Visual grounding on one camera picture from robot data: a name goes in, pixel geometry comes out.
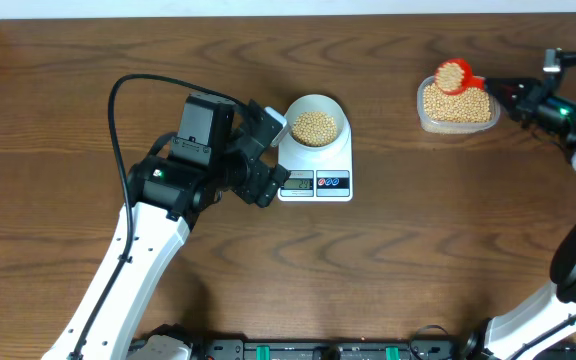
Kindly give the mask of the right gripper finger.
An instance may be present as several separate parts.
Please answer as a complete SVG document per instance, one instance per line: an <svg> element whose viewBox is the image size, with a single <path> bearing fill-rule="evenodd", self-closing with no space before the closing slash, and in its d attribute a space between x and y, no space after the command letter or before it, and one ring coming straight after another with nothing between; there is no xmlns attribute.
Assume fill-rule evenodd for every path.
<svg viewBox="0 0 576 360"><path fill-rule="evenodd" d="M494 90L501 88L510 89L527 89L533 86L539 86L541 81L535 78L518 77L518 78L498 78L487 77L484 80L484 88L486 90Z"/></svg>
<svg viewBox="0 0 576 360"><path fill-rule="evenodd" d="M530 86L528 84L492 84L487 86L487 92L508 113L530 113L531 105L527 101Z"/></svg>

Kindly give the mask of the red plastic measuring scoop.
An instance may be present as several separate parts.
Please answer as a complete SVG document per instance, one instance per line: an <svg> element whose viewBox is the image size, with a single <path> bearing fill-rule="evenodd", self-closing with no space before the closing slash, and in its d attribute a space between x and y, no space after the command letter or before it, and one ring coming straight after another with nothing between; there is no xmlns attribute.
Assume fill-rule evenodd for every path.
<svg viewBox="0 0 576 360"><path fill-rule="evenodd" d="M444 63L447 63L447 62L458 63L462 67L462 69L464 70L465 77L464 77L461 89L454 91L454 92L444 92L441 90L444 94L446 94L446 95L459 95L469 88L477 88L479 90L484 89L484 79L481 77L475 76L472 72L471 66L464 59L453 58L453 59L449 59L449 60L445 61Z"/></svg>

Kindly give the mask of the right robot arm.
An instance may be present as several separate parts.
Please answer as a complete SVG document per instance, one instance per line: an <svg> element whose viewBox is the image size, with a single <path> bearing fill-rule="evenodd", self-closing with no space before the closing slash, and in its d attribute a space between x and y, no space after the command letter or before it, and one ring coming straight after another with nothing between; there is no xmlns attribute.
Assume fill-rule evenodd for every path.
<svg viewBox="0 0 576 360"><path fill-rule="evenodd" d="M558 136L576 171L576 103L556 96L561 78L487 78L484 89L523 127ZM484 322L465 359L534 359L576 333L576 224L556 250L545 286L510 312Z"/></svg>

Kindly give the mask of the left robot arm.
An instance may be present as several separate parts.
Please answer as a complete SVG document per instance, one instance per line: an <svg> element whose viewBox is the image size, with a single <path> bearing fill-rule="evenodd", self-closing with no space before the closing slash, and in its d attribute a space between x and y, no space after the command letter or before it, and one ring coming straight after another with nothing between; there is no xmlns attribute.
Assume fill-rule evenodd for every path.
<svg viewBox="0 0 576 360"><path fill-rule="evenodd" d="M161 276L200 213L231 191L268 206L289 172L261 156L288 132L285 117L250 102L232 126L236 105L191 95L180 129L162 135L125 174L128 197L113 240L47 359L125 359Z"/></svg>

